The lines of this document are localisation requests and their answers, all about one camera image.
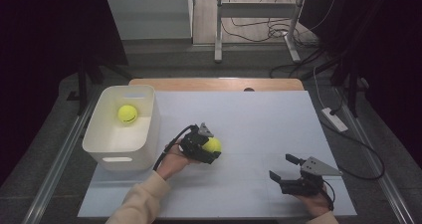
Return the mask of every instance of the power strip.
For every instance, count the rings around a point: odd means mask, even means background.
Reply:
[[[340,120],[340,118],[338,118],[337,115],[331,115],[330,114],[331,109],[330,108],[325,108],[322,110],[323,115],[325,115],[326,119],[328,119],[332,125],[334,125],[338,131],[343,132],[348,130],[347,126],[344,124],[344,122],[342,122]]]

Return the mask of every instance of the person's left hand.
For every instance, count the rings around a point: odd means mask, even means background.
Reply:
[[[178,142],[175,143],[162,159],[161,164],[158,166],[156,172],[164,180],[167,180],[172,175],[180,172],[186,165],[190,163],[200,163],[200,161],[187,158],[179,149]]]

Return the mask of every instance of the ball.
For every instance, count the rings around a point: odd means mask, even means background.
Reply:
[[[123,123],[131,123],[137,118],[137,110],[133,106],[125,105],[118,109],[117,116]]]
[[[209,152],[221,152],[221,142],[216,137],[208,137],[208,141],[202,145],[202,149]]]

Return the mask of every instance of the sleeve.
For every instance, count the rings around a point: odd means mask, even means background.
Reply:
[[[170,190],[168,183],[155,171],[141,184],[127,192],[121,206],[106,224],[149,224],[159,214],[159,201]]]
[[[327,212],[317,218],[307,222],[307,224],[338,224],[332,212]]]

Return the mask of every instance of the white plastic bin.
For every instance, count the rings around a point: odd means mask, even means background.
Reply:
[[[123,123],[118,109],[131,105],[137,119]],[[151,86],[115,86],[105,89],[94,109],[83,148],[107,170],[144,170],[156,158],[160,115]]]

